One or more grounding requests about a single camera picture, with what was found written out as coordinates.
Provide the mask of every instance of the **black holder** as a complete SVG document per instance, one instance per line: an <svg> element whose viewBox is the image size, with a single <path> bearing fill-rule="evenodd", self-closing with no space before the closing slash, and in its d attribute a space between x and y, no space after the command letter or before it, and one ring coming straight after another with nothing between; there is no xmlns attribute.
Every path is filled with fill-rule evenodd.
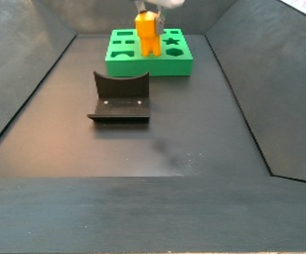
<svg viewBox="0 0 306 254"><path fill-rule="evenodd" d="M98 93L92 121L148 121L148 72L130 78L106 77L94 72Z"/></svg>

